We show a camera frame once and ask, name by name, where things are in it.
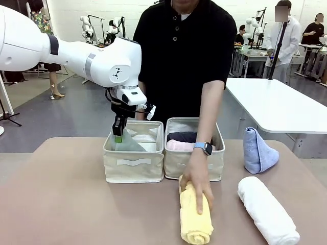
man's hand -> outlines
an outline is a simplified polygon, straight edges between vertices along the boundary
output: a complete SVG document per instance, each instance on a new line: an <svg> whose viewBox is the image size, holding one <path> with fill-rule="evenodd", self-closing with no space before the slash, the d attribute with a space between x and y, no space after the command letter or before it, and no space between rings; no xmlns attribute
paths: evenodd
<svg viewBox="0 0 327 245"><path fill-rule="evenodd" d="M202 194L207 198L211 209L214 202L214 195L210 186L207 155L200 148L193 150L190 161L183 173L183 178L180 181L182 191L185 190L188 181L191 181L195 188L198 214L202 214L203 212Z"/></svg>
<svg viewBox="0 0 327 245"><path fill-rule="evenodd" d="M273 53L274 53L274 50L272 48L267 51L267 54L269 57L271 57Z"/></svg>

rolled yellow towel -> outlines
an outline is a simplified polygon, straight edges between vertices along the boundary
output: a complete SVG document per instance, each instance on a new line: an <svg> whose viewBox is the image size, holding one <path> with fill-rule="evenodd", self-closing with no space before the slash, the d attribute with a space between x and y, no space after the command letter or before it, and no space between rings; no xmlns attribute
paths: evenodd
<svg viewBox="0 0 327 245"><path fill-rule="evenodd" d="M208 200L203 194L203 213L200 215L196 207L195 188L188 182L185 191L180 195L180 235L183 240L193 245L204 245L210 242L214 230L211 223Z"/></svg>

blue towel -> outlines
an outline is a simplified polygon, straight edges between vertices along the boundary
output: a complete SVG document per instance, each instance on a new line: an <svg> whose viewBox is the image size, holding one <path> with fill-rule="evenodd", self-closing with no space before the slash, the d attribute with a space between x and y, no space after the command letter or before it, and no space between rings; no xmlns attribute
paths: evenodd
<svg viewBox="0 0 327 245"><path fill-rule="evenodd" d="M253 175L273 167L279 152L270 148L254 128L247 128L243 141L245 168Z"/></svg>

